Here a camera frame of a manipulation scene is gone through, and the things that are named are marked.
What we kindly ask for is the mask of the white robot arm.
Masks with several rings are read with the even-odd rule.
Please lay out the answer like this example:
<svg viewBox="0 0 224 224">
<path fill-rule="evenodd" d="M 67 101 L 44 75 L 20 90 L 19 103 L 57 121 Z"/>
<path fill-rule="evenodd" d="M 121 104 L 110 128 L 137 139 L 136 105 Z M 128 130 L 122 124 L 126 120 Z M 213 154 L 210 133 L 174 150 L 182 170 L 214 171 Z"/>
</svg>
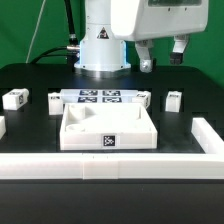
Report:
<svg viewBox="0 0 224 224">
<path fill-rule="evenodd" d="M 170 63 L 180 65 L 190 35 L 205 30 L 209 0 L 85 0 L 85 36 L 74 67 L 95 77 L 131 70 L 127 42 L 133 42 L 140 71 L 154 67 L 153 41 L 172 37 Z"/>
</svg>

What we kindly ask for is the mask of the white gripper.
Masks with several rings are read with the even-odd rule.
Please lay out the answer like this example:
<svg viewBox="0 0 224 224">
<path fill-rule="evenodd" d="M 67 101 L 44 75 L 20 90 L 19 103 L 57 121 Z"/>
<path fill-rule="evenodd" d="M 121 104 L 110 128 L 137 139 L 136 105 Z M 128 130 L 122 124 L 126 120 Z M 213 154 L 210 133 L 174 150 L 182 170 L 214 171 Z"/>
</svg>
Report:
<svg viewBox="0 0 224 224">
<path fill-rule="evenodd" d="M 175 36 L 170 63 L 182 64 L 189 43 L 189 36 L 184 34 L 205 30 L 209 0 L 111 0 L 110 8 L 114 36 L 137 41 L 140 71 L 150 73 L 153 42 L 148 39 Z"/>
</svg>

